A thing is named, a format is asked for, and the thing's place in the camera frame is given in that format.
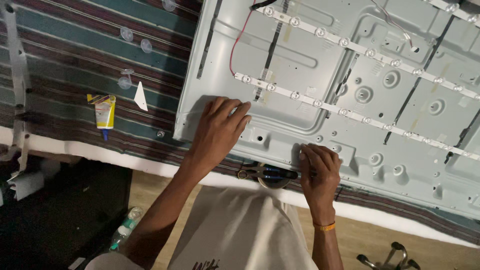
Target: white t-shirt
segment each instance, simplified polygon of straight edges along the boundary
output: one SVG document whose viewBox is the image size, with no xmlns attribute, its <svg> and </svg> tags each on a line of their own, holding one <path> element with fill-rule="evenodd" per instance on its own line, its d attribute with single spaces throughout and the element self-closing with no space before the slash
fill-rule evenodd
<svg viewBox="0 0 480 270">
<path fill-rule="evenodd" d="M 87 270 L 142 269 L 107 253 Z M 262 193 L 202 187 L 175 248 L 170 270 L 318 270 L 297 211 Z"/>
</svg>

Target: red wire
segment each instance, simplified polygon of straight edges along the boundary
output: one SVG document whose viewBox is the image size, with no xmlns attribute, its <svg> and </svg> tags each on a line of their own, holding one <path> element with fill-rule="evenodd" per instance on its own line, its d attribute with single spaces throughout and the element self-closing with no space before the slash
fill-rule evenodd
<svg viewBox="0 0 480 270">
<path fill-rule="evenodd" d="M 250 15 L 252 14 L 252 10 L 250 10 L 250 13 L 248 14 L 247 20 L 245 21 L 245 24 L 243 25 L 243 29 L 241 30 L 237 40 L 235 40 L 235 43 L 233 43 L 232 47 L 232 53 L 230 54 L 230 71 L 232 72 L 232 75 L 235 76 L 235 73 L 233 72 L 232 69 L 232 57 L 233 57 L 233 50 L 235 49 L 235 45 L 237 42 L 240 40 L 241 34 L 243 34 L 243 31 L 245 31 L 245 27 L 247 26 L 248 19 L 250 18 Z"/>
</svg>

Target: glue tube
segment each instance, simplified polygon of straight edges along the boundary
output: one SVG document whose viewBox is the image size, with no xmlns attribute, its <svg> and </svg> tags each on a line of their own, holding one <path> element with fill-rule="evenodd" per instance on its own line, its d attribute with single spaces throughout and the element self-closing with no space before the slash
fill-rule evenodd
<svg viewBox="0 0 480 270">
<path fill-rule="evenodd" d="M 87 95 L 88 104 L 95 105 L 96 127 L 102 130 L 103 139 L 108 140 L 108 130 L 113 128 L 115 96 Z"/>
</svg>

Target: white led strip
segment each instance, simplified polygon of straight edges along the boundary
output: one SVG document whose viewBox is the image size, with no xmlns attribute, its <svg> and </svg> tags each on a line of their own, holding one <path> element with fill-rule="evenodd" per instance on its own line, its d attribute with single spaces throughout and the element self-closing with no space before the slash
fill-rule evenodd
<svg viewBox="0 0 480 270">
<path fill-rule="evenodd" d="M 429 73 L 425 72 L 422 68 L 415 68 L 415 67 L 409 66 L 405 63 L 402 63 L 401 59 L 393 59 L 393 58 L 390 58 L 386 55 L 378 53 L 375 49 L 365 48 L 361 45 L 353 43 L 347 37 L 339 37 L 339 36 L 334 35 L 332 33 L 328 33 L 325 28 L 318 28 L 318 27 L 315 27 L 311 24 L 302 22 L 299 17 L 291 17 L 291 16 L 288 16 L 284 13 L 277 12 L 277 11 L 274 10 L 274 8 L 272 6 L 262 7 L 262 8 L 257 9 L 256 11 L 261 12 L 268 17 L 272 17 L 272 18 L 275 18 L 275 19 L 277 19 L 279 21 L 282 21 L 284 23 L 290 24 L 292 27 L 299 28 L 299 29 L 305 30 L 309 33 L 312 33 L 316 37 L 325 38 L 327 40 L 332 41 L 335 44 L 338 44 L 338 45 L 344 47 L 344 48 L 354 50 L 354 51 L 356 51 L 360 54 L 363 54 L 363 55 L 365 55 L 369 58 L 373 58 L 377 61 L 380 61 L 380 62 L 383 62 L 385 64 L 391 65 L 394 68 L 401 69 L 401 70 L 406 71 L 406 72 L 408 72 L 408 73 L 410 73 L 414 76 L 424 78 L 427 81 L 431 81 L 435 84 L 446 87 L 450 90 L 458 92 L 458 93 L 460 93 L 462 95 L 465 95 L 469 98 L 473 98 L 477 101 L 480 101 L 480 95 L 479 94 L 477 94 L 476 92 L 473 92 L 471 90 L 465 89 L 461 85 L 456 85 L 454 83 L 451 83 L 451 82 L 445 80 L 445 78 L 443 78 L 443 77 L 436 77 L 432 74 L 429 74 Z"/>
<path fill-rule="evenodd" d="M 469 23 L 474 24 L 476 27 L 480 27 L 480 14 L 469 14 L 460 9 L 459 4 L 449 4 L 442 0 L 423 0 L 424 2 L 430 3 L 432 6 L 435 6 L 441 10 L 449 12 L 455 17 L 463 19 Z"/>
<path fill-rule="evenodd" d="M 380 128 L 384 131 L 391 131 L 392 133 L 401 135 L 405 138 L 409 138 L 409 139 L 416 140 L 416 141 L 419 141 L 419 142 L 422 142 L 422 143 L 425 143 L 425 144 L 428 144 L 428 145 L 431 145 L 431 146 L 434 146 L 434 147 L 438 147 L 438 148 L 441 148 L 445 151 L 450 151 L 450 152 L 453 152 L 455 154 L 465 156 L 467 158 L 471 158 L 471 159 L 474 159 L 474 160 L 480 160 L 480 155 L 465 152 L 462 149 L 458 149 L 456 147 L 449 146 L 449 145 L 446 145 L 444 143 L 434 141 L 432 139 L 420 136 L 420 135 L 415 134 L 415 133 L 410 132 L 410 131 L 405 131 L 403 129 L 399 129 L 399 128 L 394 127 L 390 124 L 382 123 L 382 122 L 374 120 L 372 118 L 365 117 L 363 115 L 354 113 L 350 110 L 340 108 L 340 107 L 337 107 L 335 105 L 327 104 L 327 103 L 323 102 L 322 100 L 307 97 L 305 95 L 300 94 L 299 92 L 290 91 L 290 90 L 278 87 L 274 84 L 269 84 L 267 82 L 254 79 L 254 78 L 252 78 L 248 75 L 244 75 L 244 74 L 241 74 L 241 73 L 237 72 L 237 73 L 235 73 L 235 79 L 240 80 L 240 81 L 242 81 L 246 84 L 250 84 L 250 85 L 254 85 L 256 87 L 266 89 L 267 91 L 270 91 L 270 92 L 279 93 L 281 95 L 290 97 L 293 100 L 298 100 L 298 101 L 310 104 L 310 105 L 312 105 L 316 108 L 329 110 L 333 113 L 337 113 L 340 116 L 349 117 L 351 119 L 357 120 L 357 121 L 362 122 L 364 124 L 372 125 L 374 127 Z"/>
</svg>

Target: striped cloth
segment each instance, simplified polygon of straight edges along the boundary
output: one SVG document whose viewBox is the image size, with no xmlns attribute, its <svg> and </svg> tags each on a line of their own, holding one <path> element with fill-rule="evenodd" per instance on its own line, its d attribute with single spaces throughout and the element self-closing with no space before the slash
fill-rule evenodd
<svg viewBox="0 0 480 270">
<path fill-rule="evenodd" d="M 28 56 L 32 89 L 27 92 L 31 132 L 81 141 L 120 153 L 178 165 L 190 144 L 172 139 L 175 112 L 201 10 L 196 0 L 176 0 L 173 12 L 161 0 L 14 0 L 20 38 Z M 133 41 L 120 27 L 133 31 Z M 140 41 L 148 39 L 146 54 Z M 7 34 L 0 24 L 0 125 L 13 126 L 14 95 Z M 123 69 L 134 69 L 132 87 L 117 85 Z M 133 101 L 144 87 L 148 111 Z M 96 128 L 86 94 L 115 95 L 115 126 L 108 141 Z M 156 136 L 165 131 L 163 138 Z M 216 172 L 236 175 L 240 157 L 228 155 Z M 287 189 L 301 192 L 298 180 Z M 378 194 L 340 186 L 336 200 L 410 218 L 480 245 L 475 221 Z"/>
</svg>

